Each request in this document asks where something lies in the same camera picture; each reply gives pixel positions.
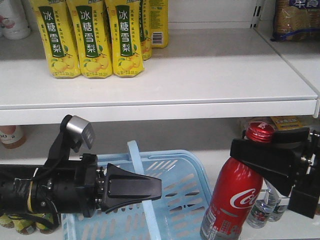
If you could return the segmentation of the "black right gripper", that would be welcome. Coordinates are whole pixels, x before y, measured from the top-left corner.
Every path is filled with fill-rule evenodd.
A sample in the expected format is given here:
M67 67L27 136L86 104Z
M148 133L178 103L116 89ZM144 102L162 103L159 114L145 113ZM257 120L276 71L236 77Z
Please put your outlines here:
M256 171L281 195L291 194L289 210L313 219L320 198L319 141L320 132L310 132L308 127L276 131L271 143L234 139L230 156Z

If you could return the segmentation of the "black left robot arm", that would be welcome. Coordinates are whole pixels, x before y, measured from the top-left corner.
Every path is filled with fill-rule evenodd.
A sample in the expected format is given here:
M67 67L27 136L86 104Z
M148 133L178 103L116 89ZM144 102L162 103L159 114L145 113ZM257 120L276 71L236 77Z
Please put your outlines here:
M0 212L7 215L58 213L91 218L96 210L109 213L161 197L161 179L111 163L99 166L93 154L84 154L81 160L62 161L54 168L0 166Z

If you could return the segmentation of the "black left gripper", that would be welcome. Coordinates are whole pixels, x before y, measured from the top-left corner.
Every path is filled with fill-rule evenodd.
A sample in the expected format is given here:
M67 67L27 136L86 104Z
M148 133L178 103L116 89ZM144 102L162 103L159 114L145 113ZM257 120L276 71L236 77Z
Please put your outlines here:
M98 166L98 156L85 153L81 160L68 160L52 173L50 193L59 214L81 213L91 218L102 196L101 210L115 209L162 197L162 180L123 170L114 164L107 165L104 178Z

